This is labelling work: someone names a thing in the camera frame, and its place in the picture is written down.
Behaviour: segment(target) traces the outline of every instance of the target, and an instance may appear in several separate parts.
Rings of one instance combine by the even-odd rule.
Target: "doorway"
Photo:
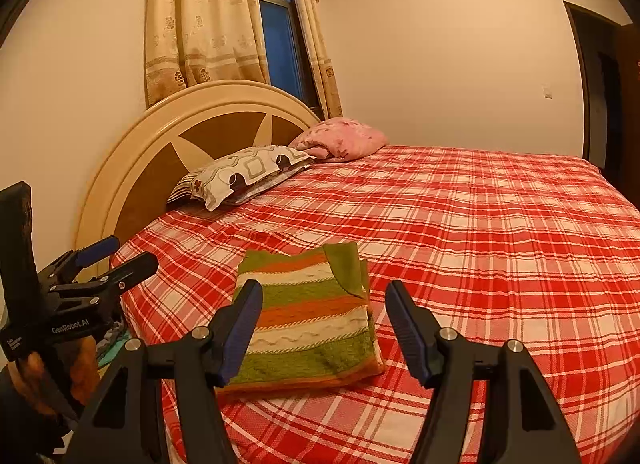
[[[640,207],[640,33],[565,2],[584,93],[583,157]]]

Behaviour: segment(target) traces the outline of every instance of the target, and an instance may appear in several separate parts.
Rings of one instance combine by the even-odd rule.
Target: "striped sweater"
[[[293,257],[249,250],[236,294],[249,279],[262,284],[262,313],[239,374],[219,394],[346,386],[384,371],[355,242]]]

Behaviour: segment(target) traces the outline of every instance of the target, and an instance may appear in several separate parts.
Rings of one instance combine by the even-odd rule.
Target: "metal bolt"
[[[440,329],[440,337],[447,341],[452,341],[458,337],[458,331],[451,327],[445,327],[444,329]]]
[[[507,342],[507,348],[511,352],[522,352],[524,350],[524,345],[522,344],[521,341],[518,341],[516,339],[510,339]]]
[[[132,338],[124,344],[124,348],[126,348],[129,352],[135,352],[140,347],[142,347],[142,341],[138,338]]]
[[[209,335],[209,327],[200,325],[191,331],[191,335],[196,339],[204,339]]]

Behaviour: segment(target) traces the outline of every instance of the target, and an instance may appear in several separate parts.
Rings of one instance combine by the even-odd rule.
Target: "curved wooden headboard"
[[[182,176],[252,145],[288,145],[318,122],[297,98],[244,80],[203,83],[158,102],[100,167],[82,207],[76,248],[108,235],[126,242],[164,213]]]

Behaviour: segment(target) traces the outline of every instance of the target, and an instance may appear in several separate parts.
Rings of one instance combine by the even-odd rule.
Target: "red plaid bedsheet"
[[[244,206],[157,219],[116,255],[158,256],[123,297],[148,344],[178,339],[228,303],[248,248],[294,255],[357,241],[369,260],[385,374],[328,394],[222,410],[241,462],[407,462],[431,393],[406,369],[384,308],[402,280],[468,339],[524,341],[558,398],[585,463],[603,463],[640,412],[640,213],[586,161],[387,147],[315,165]],[[484,384],[461,462],[476,461]],[[175,396],[164,417],[184,447]]]

